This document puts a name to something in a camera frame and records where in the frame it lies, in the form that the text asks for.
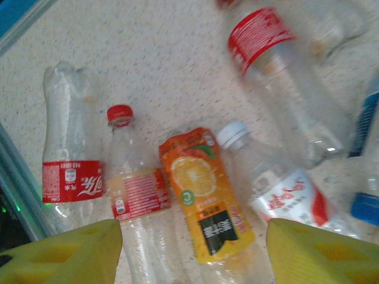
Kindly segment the aluminium mounting rail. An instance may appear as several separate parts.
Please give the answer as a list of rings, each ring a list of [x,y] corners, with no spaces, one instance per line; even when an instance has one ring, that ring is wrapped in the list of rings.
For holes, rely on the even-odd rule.
[[[7,131],[0,123],[0,214],[11,217],[14,233],[38,241],[50,236],[43,220],[41,189]]]

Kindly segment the clear cola bottle red label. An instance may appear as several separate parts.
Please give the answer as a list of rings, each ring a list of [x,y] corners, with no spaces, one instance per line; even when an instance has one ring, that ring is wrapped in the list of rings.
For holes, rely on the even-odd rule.
[[[366,12],[350,0],[304,0],[297,15],[298,35],[319,60],[328,59],[369,27]]]
[[[224,12],[226,46],[262,102],[287,153],[311,169],[344,154],[350,121],[321,83],[296,35],[269,0],[215,0]]]
[[[103,196],[96,126],[98,84],[92,72],[68,62],[43,77],[46,137],[42,155],[42,210],[52,234],[96,221]]]
[[[190,284],[176,240],[171,193],[159,162],[134,128],[130,106],[107,111],[112,139],[105,185],[119,220],[132,284]]]

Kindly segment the clear bottle blue label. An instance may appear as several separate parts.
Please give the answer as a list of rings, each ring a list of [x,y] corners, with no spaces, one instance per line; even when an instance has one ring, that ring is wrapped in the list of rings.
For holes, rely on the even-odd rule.
[[[379,73],[367,83],[348,158],[367,181],[367,191],[379,195]]]

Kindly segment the white red label bottle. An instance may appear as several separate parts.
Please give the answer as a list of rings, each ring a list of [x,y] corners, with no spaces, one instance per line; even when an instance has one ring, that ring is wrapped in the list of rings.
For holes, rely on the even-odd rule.
[[[360,238],[303,168],[252,138],[243,122],[228,123],[217,141],[226,152],[235,189],[263,222],[284,218]]]

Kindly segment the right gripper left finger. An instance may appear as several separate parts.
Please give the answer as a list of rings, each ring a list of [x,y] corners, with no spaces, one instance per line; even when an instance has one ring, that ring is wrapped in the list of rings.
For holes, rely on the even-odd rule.
[[[0,253],[0,284],[114,284],[119,221],[103,220]]]

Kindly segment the orange juice bottle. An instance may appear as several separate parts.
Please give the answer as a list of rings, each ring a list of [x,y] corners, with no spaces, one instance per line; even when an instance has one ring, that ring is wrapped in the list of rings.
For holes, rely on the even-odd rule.
[[[173,135],[158,150],[186,217],[197,262],[218,262],[249,247],[255,236],[235,198],[212,131],[197,127]]]

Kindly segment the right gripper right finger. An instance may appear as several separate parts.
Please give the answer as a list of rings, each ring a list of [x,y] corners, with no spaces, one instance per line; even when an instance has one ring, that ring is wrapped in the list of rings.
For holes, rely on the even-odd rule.
[[[273,218],[266,248],[276,284],[379,284],[379,245]]]

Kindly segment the blue bottle cap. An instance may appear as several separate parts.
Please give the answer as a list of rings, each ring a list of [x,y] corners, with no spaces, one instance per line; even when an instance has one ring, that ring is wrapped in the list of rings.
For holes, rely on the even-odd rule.
[[[363,222],[379,226],[379,197],[357,192],[351,203],[350,214]]]

